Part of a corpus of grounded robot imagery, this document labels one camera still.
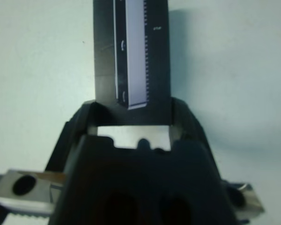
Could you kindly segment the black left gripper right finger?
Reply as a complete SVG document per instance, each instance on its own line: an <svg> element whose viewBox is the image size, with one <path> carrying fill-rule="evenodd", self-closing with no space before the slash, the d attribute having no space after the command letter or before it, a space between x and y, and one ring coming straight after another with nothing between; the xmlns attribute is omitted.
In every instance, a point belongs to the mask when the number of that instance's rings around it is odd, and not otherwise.
<svg viewBox="0 0 281 225"><path fill-rule="evenodd" d="M207 155L216 175L220 178L212 150L207 136L200 122L190 110L186 102L181 99L171 98L171 125L170 125L170 145L178 140L196 141L206 149Z"/></svg>

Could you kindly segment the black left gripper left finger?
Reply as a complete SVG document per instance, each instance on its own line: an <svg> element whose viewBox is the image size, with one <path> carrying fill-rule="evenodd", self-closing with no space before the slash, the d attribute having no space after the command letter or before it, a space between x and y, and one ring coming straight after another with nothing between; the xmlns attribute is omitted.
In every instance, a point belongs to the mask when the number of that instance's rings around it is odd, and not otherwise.
<svg viewBox="0 0 281 225"><path fill-rule="evenodd" d="M46 165L46 172L61 173L64 171L69 155L83 135L97 135L99 119L96 101L84 102L69 121L64 124L51 157Z"/></svg>

